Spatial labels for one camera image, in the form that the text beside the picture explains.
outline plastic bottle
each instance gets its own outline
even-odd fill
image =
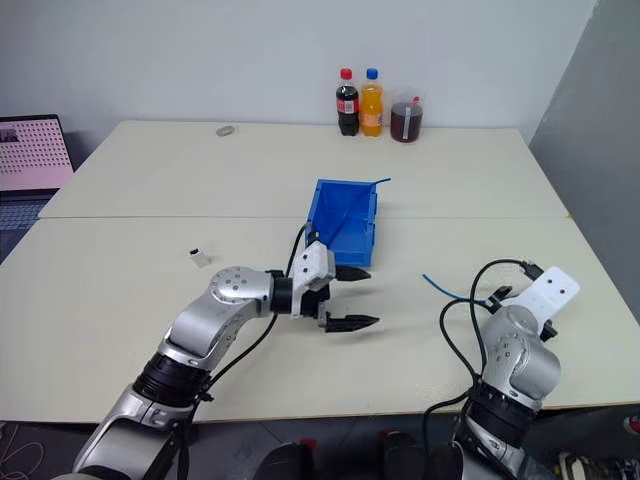
[[[336,90],[336,103],[338,105],[338,125],[343,135],[354,136],[358,133],[360,122],[358,120],[359,101],[358,90],[351,83],[351,69],[340,69],[340,86]]]
[[[360,128],[362,133],[377,137],[382,133],[382,87],[378,85],[378,70],[367,68],[367,83],[362,87]]]

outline white tabletop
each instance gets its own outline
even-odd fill
[[[515,129],[424,129],[413,144],[335,126],[121,123],[42,217],[304,217],[318,178],[375,181],[379,217],[564,217]]]
[[[0,265],[0,418],[97,422],[141,372],[167,326],[231,265],[282,268],[298,219],[45,219]],[[199,269],[194,247],[214,256]],[[407,413],[469,385],[440,335],[447,298],[420,277],[468,291],[504,256],[557,265],[582,286],[554,318],[548,346],[562,380],[547,407],[640,400],[640,328],[572,220],[378,220],[373,278],[333,284],[330,310],[379,315],[360,332],[325,334],[282,316],[263,345],[216,386],[199,420]],[[528,281],[509,267],[483,293]],[[240,332],[225,360],[267,319]],[[466,308],[453,338],[478,357]]]

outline floor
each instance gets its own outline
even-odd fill
[[[640,436],[632,436],[622,427],[626,416],[638,413],[640,405],[543,415],[525,442],[525,449],[537,460],[527,470],[527,478],[553,478],[542,465],[552,466],[558,451],[592,458],[640,458]],[[430,425],[430,444],[450,438],[453,422],[453,415],[436,415]],[[419,429],[419,415],[200,425],[190,450],[190,478],[251,479],[270,450],[286,442],[313,439],[317,442],[314,458],[320,480],[376,480],[379,433],[401,430],[419,439]],[[32,480],[44,480],[69,472],[92,426],[6,424],[2,431],[0,455],[5,454],[0,457],[0,478],[4,478],[2,472],[24,472]],[[44,452],[35,470],[40,447],[30,442],[38,442]],[[167,478],[176,478],[175,466]]]

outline white wall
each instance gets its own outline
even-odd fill
[[[418,87],[437,126],[528,141],[594,0],[0,0],[0,115],[93,148],[125,118],[335,121],[339,67]]]

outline bottle label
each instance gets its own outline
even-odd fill
[[[363,113],[360,118],[360,124],[365,127],[379,127],[382,125],[382,114]]]
[[[338,102],[338,112],[340,113],[358,113],[360,110],[357,98],[355,100],[340,100],[337,98],[336,100]]]

